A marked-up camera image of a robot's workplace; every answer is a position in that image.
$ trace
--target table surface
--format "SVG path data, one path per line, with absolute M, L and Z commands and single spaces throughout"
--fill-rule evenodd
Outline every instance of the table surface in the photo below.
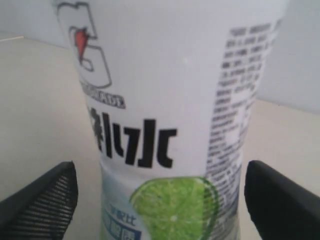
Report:
M 65 240 L 98 239 L 100 166 L 85 99 L 66 49 L 0 32 L 0 201 L 62 161 L 74 161 L 79 199 Z M 250 160 L 320 195 L 320 116 L 257 100 L 244 145 L 240 225 L 260 240 L 244 200 Z

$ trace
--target lime illustration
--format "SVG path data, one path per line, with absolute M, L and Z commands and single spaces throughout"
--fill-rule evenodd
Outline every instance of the lime illustration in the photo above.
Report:
M 207 240 L 219 210 L 216 188 L 202 177 L 147 181 L 130 202 L 152 240 Z

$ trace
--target white wall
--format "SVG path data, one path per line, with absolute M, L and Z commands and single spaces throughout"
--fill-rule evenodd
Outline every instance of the white wall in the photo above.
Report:
M 320 0 L 291 0 L 259 97 L 320 113 Z M 64 46 L 50 0 L 0 0 L 0 31 Z

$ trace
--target green lime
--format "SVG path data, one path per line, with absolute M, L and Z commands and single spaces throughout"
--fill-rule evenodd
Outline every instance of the green lime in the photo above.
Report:
M 216 188 L 202 177 L 147 181 L 130 202 L 152 240 L 206 240 L 219 210 Z

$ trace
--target logo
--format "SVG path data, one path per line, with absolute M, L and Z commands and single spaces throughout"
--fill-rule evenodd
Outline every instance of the logo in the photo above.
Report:
M 103 104 L 125 109 L 122 96 L 102 91 L 112 85 L 112 79 L 89 4 L 62 2 L 56 14 L 68 37 L 84 93 Z

